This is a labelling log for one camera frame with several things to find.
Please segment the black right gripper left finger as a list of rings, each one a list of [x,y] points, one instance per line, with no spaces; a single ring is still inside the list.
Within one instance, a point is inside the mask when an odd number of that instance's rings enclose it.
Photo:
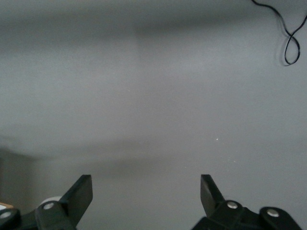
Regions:
[[[36,208],[37,228],[75,230],[92,199],[92,177],[82,175],[58,201],[50,200]]]

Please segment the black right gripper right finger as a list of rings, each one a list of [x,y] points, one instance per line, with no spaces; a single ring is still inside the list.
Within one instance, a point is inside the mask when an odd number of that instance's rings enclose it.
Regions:
[[[233,200],[225,200],[209,174],[201,175],[201,203],[206,216],[193,227],[194,230],[248,230],[242,223],[245,210]]]

